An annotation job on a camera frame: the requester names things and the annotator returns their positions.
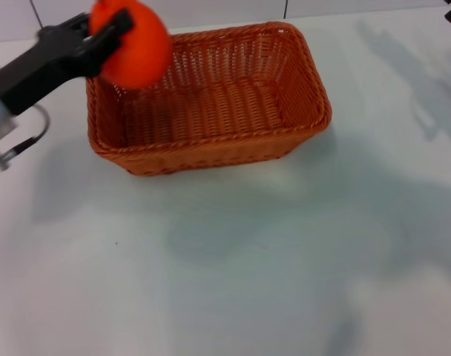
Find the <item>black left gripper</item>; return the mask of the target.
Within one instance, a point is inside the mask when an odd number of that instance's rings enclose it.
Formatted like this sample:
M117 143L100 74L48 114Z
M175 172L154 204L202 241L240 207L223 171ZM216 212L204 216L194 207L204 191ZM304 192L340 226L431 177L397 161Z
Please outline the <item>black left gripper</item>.
M96 30L95 19L94 13L80 13L43 27L31 49L0 68L0 102L12 115L23 113L71 79L98 76L121 47L123 35L134 27L128 10L116 11Z

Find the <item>orange toy tangerine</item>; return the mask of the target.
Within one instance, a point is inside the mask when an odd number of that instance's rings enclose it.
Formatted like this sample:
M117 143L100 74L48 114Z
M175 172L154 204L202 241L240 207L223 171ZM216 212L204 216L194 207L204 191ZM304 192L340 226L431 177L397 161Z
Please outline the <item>orange toy tangerine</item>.
M90 10L90 34L98 32L121 9L128 11L134 25L103 64L101 77L122 88L145 88L168 69L173 53L171 37L160 17L139 0L96 0Z

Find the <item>orange woven plastic basket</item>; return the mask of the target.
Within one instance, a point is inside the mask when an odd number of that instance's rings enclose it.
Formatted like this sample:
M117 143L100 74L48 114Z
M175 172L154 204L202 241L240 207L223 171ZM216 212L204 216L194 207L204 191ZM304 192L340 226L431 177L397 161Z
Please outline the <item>orange woven plastic basket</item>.
M332 107L303 34L266 22L173 36L155 85L86 82L91 148L154 176L277 159L324 131Z

